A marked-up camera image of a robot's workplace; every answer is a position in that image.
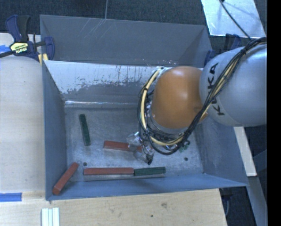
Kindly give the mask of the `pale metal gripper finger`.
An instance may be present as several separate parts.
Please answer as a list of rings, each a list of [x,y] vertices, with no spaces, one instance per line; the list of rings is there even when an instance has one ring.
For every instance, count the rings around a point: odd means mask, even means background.
[[[141,146],[139,132],[134,132],[127,137],[127,143],[129,148]]]
[[[134,157],[137,160],[148,162],[148,155],[146,153],[144,153],[143,151],[141,151],[141,152],[140,151],[135,151],[134,152]]]

